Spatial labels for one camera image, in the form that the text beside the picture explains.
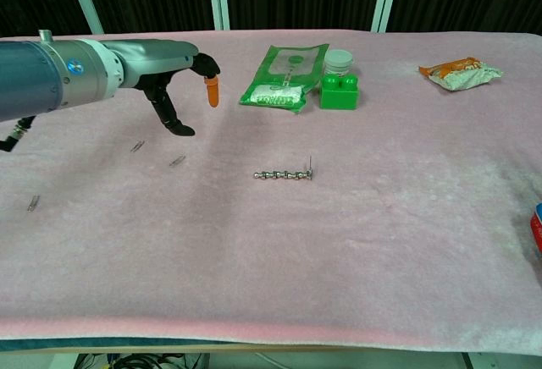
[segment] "robotic hand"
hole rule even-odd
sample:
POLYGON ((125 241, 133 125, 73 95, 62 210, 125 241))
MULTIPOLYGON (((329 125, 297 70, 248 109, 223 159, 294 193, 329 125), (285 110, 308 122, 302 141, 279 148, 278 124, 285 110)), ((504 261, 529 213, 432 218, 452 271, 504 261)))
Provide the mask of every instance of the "robotic hand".
POLYGON ((0 42, 0 122, 21 118, 0 150, 11 151, 38 113, 112 97, 118 88, 142 90, 162 124, 173 134, 195 131, 177 119, 166 87, 173 75, 191 69, 205 78, 212 107, 218 106, 216 62, 185 41, 131 39, 0 42))

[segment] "green toy block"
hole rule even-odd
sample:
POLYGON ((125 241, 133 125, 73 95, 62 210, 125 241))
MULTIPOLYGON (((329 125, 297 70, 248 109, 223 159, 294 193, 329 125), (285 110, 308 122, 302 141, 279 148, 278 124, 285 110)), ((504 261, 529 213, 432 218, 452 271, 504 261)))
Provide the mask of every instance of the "green toy block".
POLYGON ((357 77, 354 74, 339 77, 327 74, 322 78, 320 89, 320 107, 322 109, 356 109, 357 77))

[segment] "orange fingertip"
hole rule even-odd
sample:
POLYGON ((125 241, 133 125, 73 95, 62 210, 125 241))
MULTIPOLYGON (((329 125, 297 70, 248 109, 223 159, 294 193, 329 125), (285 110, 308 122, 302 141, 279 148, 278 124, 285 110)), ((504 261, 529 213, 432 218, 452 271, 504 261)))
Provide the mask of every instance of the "orange fingertip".
POLYGON ((207 99, 209 105, 213 108, 218 106, 218 76, 215 75, 212 79, 205 78, 205 84, 207 85, 207 99))

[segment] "white plastic container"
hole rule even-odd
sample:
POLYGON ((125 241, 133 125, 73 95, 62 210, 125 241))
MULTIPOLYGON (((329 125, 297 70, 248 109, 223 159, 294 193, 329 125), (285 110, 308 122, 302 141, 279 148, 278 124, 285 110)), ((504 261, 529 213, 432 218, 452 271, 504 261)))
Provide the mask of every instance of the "white plastic container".
POLYGON ((328 50, 324 57, 325 74, 336 74, 339 77, 348 74, 354 63, 352 53, 346 50, 328 50))

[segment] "cable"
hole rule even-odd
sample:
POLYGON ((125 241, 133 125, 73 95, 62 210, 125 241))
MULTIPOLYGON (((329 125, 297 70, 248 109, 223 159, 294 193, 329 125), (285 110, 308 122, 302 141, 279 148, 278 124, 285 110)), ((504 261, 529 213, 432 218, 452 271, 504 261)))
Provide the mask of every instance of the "cable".
POLYGON ((162 366, 155 361, 156 355, 133 354, 114 362, 113 369, 160 369, 162 366))
MULTIPOLYGON (((79 366, 77 366, 78 368, 81 368, 83 366, 83 364, 86 362, 87 358, 91 356, 90 354, 85 356, 85 359, 83 359, 83 361, 79 364, 79 366)), ((92 365, 94 365, 94 361, 96 360, 96 355, 92 355, 92 362, 90 365, 85 365, 85 367, 83 369, 90 369, 92 367, 92 365)))
POLYGON ((108 364, 111 365, 111 362, 117 360, 120 357, 120 354, 107 354, 108 364))
POLYGON ((471 358, 468 355, 468 353, 463 352, 463 353, 461 353, 461 355, 463 357, 463 361, 465 362, 465 367, 467 369, 473 369, 473 363, 471 362, 471 358))
POLYGON ((262 358, 264 361, 266 361, 267 363, 270 363, 271 365, 275 367, 279 367, 280 369, 291 369, 290 367, 284 366, 282 363, 277 362, 275 359, 271 359, 267 355, 260 354, 259 352, 255 353, 254 355, 262 358))
POLYGON ((185 354, 161 354, 158 357, 158 363, 171 363, 169 358, 184 359, 185 354))
POLYGON ((83 362, 86 360, 88 354, 78 354, 77 360, 75 361, 74 369, 81 369, 83 362))
POLYGON ((199 355, 199 356, 197 357, 197 359, 196 359, 196 363, 194 364, 194 366, 192 367, 192 369, 196 369, 196 366, 197 366, 197 362, 199 362, 199 361, 200 361, 201 357, 202 357, 202 354, 200 354, 200 355, 199 355))
POLYGON ((32 126, 32 121, 36 116, 21 118, 15 125, 15 128, 6 140, 0 140, 0 151, 12 151, 15 145, 19 143, 23 135, 32 126))

